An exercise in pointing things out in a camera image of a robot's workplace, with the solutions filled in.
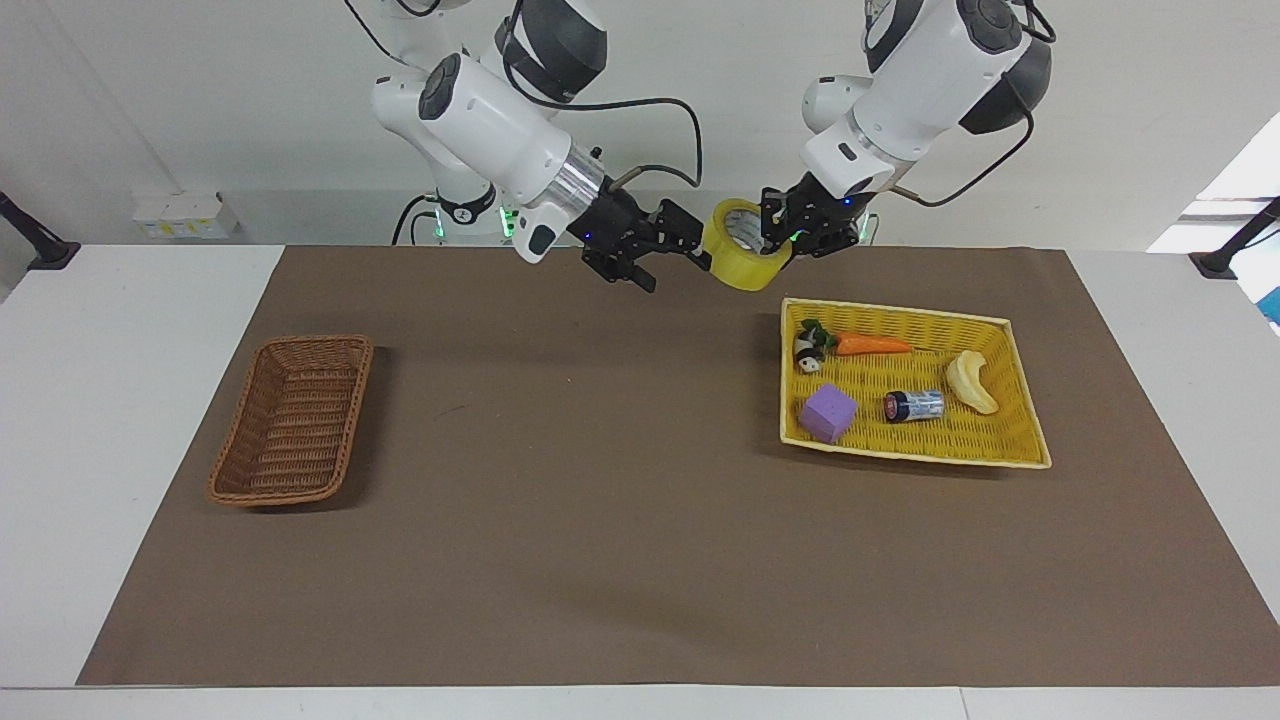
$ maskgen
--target basket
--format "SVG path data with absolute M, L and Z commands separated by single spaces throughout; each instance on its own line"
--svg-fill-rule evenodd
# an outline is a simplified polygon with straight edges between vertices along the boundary
M 831 332 L 896 337 L 910 342 L 915 351 L 832 356 L 820 372 L 806 375 L 794 359 L 794 342 L 805 319 L 815 319 Z M 965 350 L 987 357 L 982 382 L 1000 402 L 995 415 L 980 415 L 964 405 L 947 384 L 947 365 Z M 852 428 L 838 445 L 818 442 L 800 425 L 805 401 L 826 383 L 859 405 Z M 896 425 L 884 419 L 887 393 L 928 389 L 943 391 L 947 411 L 942 419 Z M 782 301 L 781 414 L 783 443 L 824 452 L 996 468 L 1052 465 L 1012 327 L 1001 318 L 788 297 Z
M 209 498 L 253 507 L 338 492 L 372 357 L 364 336 L 282 337 L 259 347 Z

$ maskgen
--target basket rim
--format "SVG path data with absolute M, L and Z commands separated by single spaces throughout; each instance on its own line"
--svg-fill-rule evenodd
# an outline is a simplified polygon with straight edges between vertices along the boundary
M 248 402 L 250 389 L 253 387 L 253 380 L 257 375 L 259 361 L 262 355 L 270 348 L 278 347 L 280 345 L 298 345 L 298 343 L 315 343 L 315 342 L 328 342 L 334 345 L 355 345 L 361 351 L 360 364 L 356 366 L 356 386 L 351 396 L 351 404 L 347 409 L 347 418 L 343 423 L 343 443 L 348 447 L 356 434 L 356 427 L 360 421 L 360 410 L 365 402 L 365 388 L 369 384 L 369 372 L 372 368 L 374 359 L 374 341 L 365 334 L 303 334 L 303 336 L 282 336 L 271 338 L 262 345 L 260 345 L 250 360 L 248 374 L 244 378 L 244 384 L 241 388 L 239 400 L 236 402 L 236 413 L 232 416 L 232 425 L 227 430 L 227 438 L 223 441 L 221 448 L 218 452 L 218 460 L 214 462 L 214 468 L 209 474 L 209 479 L 205 482 L 205 492 L 209 500 L 216 502 L 218 505 L 224 505 L 229 507 L 256 507 L 256 506 L 279 506 L 279 505 L 301 505 L 305 502 L 319 502 L 321 500 L 328 500 L 333 497 L 338 489 L 342 488 L 342 482 L 347 475 L 347 465 L 351 461 L 351 454 L 340 454 L 334 464 L 333 475 L 324 487 L 308 491 L 293 491 L 293 492 L 225 492 L 216 488 L 218 477 L 221 474 L 223 465 L 227 462 L 227 456 L 230 452 L 232 446 L 239 434 L 241 420 L 244 414 L 244 405 Z
M 786 342 L 787 336 L 791 331 L 791 323 L 787 322 L 787 311 L 797 305 L 803 306 L 829 306 L 829 307 L 861 307 L 868 310 L 893 310 L 899 313 L 910 313 L 915 315 L 933 315 L 938 318 L 952 318 L 964 320 L 977 320 L 980 323 L 988 323 L 997 325 L 1005 333 L 1005 338 L 1009 341 L 1009 350 L 1014 359 L 1014 369 L 1018 372 L 1018 384 L 1023 391 L 1023 401 L 1027 404 L 1027 413 L 1030 415 L 1032 425 L 1036 428 L 1036 443 L 1039 447 L 1041 459 L 1039 460 L 964 460 L 956 457 L 940 457 L 936 455 L 919 455 L 919 454 L 902 454 L 902 452 L 886 452 L 878 450 L 865 450 L 855 447 L 842 447 L 835 445 L 826 445 L 815 441 L 806 441 L 792 437 L 787 433 L 787 411 L 790 407 L 790 392 L 787 384 L 788 372 L 791 372 L 791 354 L 787 352 L 788 343 Z M 1053 457 L 1048 451 L 1048 441 L 1044 437 L 1044 428 L 1041 425 L 1039 415 L 1036 413 L 1036 404 L 1032 400 L 1030 386 L 1027 383 L 1027 370 L 1023 366 L 1023 357 L 1018 352 L 1018 341 L 1014 338 L 1014 324 L 1007 318 L 993 318 L 988 315 L 972 315 L 966 313 L 948 313 L 946 310 L 928 310 L 924 307 L 902 307 L 899 305 L 876 305 L 870 302 L 847 302 L 842 300 L 808 300 L 803 297 L 783 297 L 782 299 L 782 313 L 781 313 L 781 333 L 782 333 L 782 373 L 781 373 L 781 393 L 778 404 L 778 437 L 782 445 L 790 445 L 796 447 L 805 447 L 809 450 L 818 450 L 820 452 L 836 454 L 836 455 L 858 455 L 863 457 L 879 457 L 884 460 L 911 460 L 916 462 L 931 462 L 940 465 L 966 465 L 966 466 L 983 466 L 983 468 L 1012 468 L 1019 470 L 1048 470 L 1053 466 Z

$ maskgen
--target yellow wicker basket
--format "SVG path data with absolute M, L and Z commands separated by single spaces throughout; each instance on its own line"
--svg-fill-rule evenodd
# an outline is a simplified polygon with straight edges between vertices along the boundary
M 828 357 L 819 373 L 796 368 L 794 342 L 801 322 L 815 319 L 831 332 L 858 332 L 905 340 L 906 355 Z M 1000 402 L 995 415 L 979 415 L 951 391 L 946 369 L 965 350 L 987 357 L 982 382 Z M 838 445 L 818 442 L 800 425 L 805 401 L 831 383 L 858 401 L 854 427 Z M 946 416 L 923 423 L 890 424 L 884 396 L 895 391 L 943 391 Z M 824 452 L 896 460 L 1046 469 L 1052 461 L 1032 405 L 1027 377 L 1009 320 L 932 310 L 860 305 L 823 300 L 782 301 L 782 442 Z

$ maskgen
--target purple cube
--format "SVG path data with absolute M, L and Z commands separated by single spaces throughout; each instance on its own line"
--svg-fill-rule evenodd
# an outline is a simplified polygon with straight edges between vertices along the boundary
M 827 445 L 836 445 L 849 432 L 858 414 L 858 401 L 833 384 L 824 384 L 804 404 L 800 424 Z

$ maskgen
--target carrot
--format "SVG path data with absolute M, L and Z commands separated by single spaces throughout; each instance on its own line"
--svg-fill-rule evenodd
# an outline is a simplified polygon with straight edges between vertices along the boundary
M 910 352 L 911 345 L 896 337 L 878 337 L 858 333 L 836 333 L 836 355 L 878 355 L 891 352 Z

